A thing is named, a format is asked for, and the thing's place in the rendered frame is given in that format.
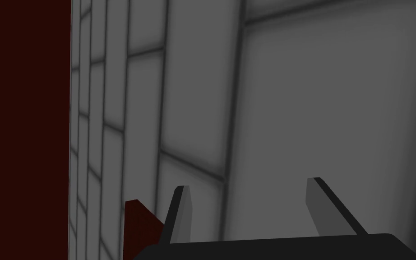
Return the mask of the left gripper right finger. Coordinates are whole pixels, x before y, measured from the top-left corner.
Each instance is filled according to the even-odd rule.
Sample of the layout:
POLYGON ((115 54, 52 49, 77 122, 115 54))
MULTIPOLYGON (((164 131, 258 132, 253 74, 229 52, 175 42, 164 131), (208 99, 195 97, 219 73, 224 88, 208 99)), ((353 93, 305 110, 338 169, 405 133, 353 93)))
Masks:
POLYGON ((368 234, 320 177, 307 179, 305 203, 320 236, 368 234))

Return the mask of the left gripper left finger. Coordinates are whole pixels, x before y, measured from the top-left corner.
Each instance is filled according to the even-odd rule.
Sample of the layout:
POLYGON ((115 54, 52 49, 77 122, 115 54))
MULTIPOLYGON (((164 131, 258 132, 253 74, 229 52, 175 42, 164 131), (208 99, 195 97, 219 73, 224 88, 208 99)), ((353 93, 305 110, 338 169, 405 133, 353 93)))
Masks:
POLYGON ((160 243, 189 243, 191 240, 192 212, 190 187, 176 187, 164 222, 160 243))

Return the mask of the dark red wooden block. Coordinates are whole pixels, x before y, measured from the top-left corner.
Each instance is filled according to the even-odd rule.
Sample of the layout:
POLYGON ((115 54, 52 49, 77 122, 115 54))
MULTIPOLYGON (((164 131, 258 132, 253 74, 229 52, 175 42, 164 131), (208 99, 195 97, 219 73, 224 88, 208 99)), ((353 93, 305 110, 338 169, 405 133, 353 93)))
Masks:
POLYGON ((133 260, 145 247, 159 242, 164 224, 138 200, 125 202, 123 260, 133 260))

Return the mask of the dark red cabinet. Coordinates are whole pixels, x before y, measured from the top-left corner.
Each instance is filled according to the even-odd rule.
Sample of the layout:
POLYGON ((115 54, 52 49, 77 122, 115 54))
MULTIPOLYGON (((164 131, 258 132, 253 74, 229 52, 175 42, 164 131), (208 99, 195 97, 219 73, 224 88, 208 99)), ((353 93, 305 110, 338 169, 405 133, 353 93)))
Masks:
POLYGON ((0 0, 0 260, 67 260, 71 0, 0 0))

